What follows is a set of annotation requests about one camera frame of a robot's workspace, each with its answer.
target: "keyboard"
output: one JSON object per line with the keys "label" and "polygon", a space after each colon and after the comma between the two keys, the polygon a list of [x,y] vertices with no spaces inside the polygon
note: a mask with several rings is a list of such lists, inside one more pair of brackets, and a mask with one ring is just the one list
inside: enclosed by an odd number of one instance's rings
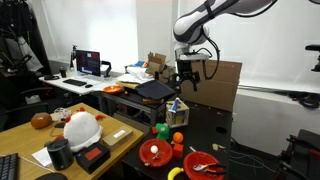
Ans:
{"label": "keyboard", "polygon": [[83,85],[87,84],[86,82],[78,81],[78,80],[74,80],[74,79],[67,79],[67,80],[64,80],[62,82],[68,83],[68,84],[72,84],[72,85],[75,85],[75,86],[83,86]]}
{"label": "keyboard", "polygon": [[18,153],[0,156],[0,179],[15,180],[18,171]]}

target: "black box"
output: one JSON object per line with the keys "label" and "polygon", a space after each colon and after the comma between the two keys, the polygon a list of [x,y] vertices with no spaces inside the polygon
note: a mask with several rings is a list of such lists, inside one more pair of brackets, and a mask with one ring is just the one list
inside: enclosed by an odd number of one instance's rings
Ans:
{"label": "black box", "polygon": [[94,143],[76,154],[77,163],[88,174],[95,171],[109,158],[110,150],[100,143]]}

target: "office chair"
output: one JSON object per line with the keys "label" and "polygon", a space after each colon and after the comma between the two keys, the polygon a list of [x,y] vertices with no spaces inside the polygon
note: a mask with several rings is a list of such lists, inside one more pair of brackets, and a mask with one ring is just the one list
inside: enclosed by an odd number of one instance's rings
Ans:
{"label": "office chair", "polygon": [[64,101],[58,98],[46,99],[34,104],[26,103],[26,96],[38,94],[40,99],[44,99],[45,94],[52,91],[52,87],[39,87],[20,92],[12,81],[0,73],[0,106],[2,106],[0,131],[29,122],[35,113],[52,113],[56,108],[62,107]]}
{"label": "office chair", "polygon": [[320,177],[320,135],[301,129],[290,135],[289,145],[279,155],[274,180],[318,180]]}

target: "orange plate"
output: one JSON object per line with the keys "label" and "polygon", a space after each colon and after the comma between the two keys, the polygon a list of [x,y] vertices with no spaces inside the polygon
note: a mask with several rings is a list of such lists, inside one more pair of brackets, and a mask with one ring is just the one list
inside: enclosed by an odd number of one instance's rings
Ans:
{"label": "orange plate", "polygon": [[192,180],[223,180],[224,175],[214,175],[210,173],[197,172],[192,169],[193,166],[199,164],[219,163],[219,161],[208,153],[196,151],[188,154],[183,161],[183,169],[188,177]]}
{"label": "orange plate", "polygon": [[121,86],[107,86],[103,89],[104,92],[108,94],[116,94],[121,91]]}
{"label": "orange plate", "polygon": [[[152,154],[150,150],[153,145],[158,147],[158,158],[150,162],[150,160],[155,156],[155,154]],[[140,146],[139,157],[143,164],[150,162],[149,166],[163,166],[172,159],[172,147],[167,141],[162,139],[150,139]]]}

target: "banana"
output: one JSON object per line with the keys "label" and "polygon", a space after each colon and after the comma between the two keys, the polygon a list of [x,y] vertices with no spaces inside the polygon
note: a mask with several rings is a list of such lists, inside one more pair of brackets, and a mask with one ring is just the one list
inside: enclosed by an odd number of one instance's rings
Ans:
{"label": "banana", "polygon": [[181,173],[181,172],[183,172],[183,171],[184,171],[184,169],[183,169],[183,168],[179,168],[179,167],[175,167],[175,168],[171,169],[171,171],[170,171],[169,174],[168,174],[168,180],[173,180],[174,177],[175,177],[177,174],[179,174],[179,173]]}

